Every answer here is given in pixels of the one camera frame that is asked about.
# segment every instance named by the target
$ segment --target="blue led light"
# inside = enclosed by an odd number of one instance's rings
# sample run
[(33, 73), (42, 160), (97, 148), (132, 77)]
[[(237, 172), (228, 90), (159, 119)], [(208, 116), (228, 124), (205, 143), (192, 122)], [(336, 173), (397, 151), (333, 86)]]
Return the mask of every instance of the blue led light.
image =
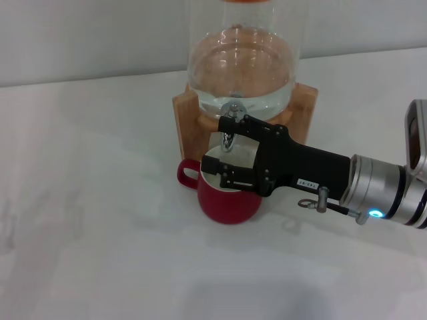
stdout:
[(374, 218), (383, 218), (384, 216), (383, 212), (379, 210), (371, 210), (368, 213), (371, 217), (374, 217)]

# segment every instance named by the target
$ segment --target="faucet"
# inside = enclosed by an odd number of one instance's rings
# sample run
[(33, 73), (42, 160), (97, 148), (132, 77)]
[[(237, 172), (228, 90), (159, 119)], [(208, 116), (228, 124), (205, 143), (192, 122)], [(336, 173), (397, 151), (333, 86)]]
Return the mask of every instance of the faucet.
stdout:
[[(243, 116), (247, 114), (246, 108), (238, 100), (228, 101), (221, 107), (221, 114), (224, 117), (235, 119), (239, 122), (243, 119)], [(236, 141), (236, 134), (221, 132), (221, 150), (224, 152), (230, 152), (233, 149), (234, 142)]]

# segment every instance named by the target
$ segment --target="glass jar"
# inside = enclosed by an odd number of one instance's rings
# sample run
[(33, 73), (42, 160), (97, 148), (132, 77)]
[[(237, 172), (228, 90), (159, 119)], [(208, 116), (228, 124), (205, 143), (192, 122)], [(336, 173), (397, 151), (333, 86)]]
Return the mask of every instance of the glass jar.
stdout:
[(289, 103), (308, 0), (187, 0), (189, 86), (201, 110), (221, 116), (238, 100), (268, 120)]

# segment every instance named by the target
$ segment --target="wooden stand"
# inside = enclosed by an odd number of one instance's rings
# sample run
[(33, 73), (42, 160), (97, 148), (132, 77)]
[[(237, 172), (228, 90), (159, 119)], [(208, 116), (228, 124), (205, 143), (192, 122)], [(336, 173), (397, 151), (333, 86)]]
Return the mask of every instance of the wooden stand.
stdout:
[[(317, 97), (317, 89), (297, 83), (288, 107), (268, 122), (285, 125), (293, 140), (305, 144)], [(199, 97), (188, 87), (172, 101), (181, 157), (200, 161), (208, 150), (211, 133), (218, 131), (218, 120), (200, 111)]]

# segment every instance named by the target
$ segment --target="tabletop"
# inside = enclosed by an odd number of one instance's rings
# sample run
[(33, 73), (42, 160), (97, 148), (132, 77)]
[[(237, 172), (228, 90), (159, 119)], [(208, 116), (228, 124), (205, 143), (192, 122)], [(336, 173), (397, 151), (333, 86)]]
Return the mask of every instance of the tabletop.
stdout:
[[(401, 320), (427, 316), (427, 233), (299, 208), (210, 221), (176, 180), (186, 72), (0, 89), (0, 319)], [(308, 145), (405, 164), (427, 49), (300, 61)]]

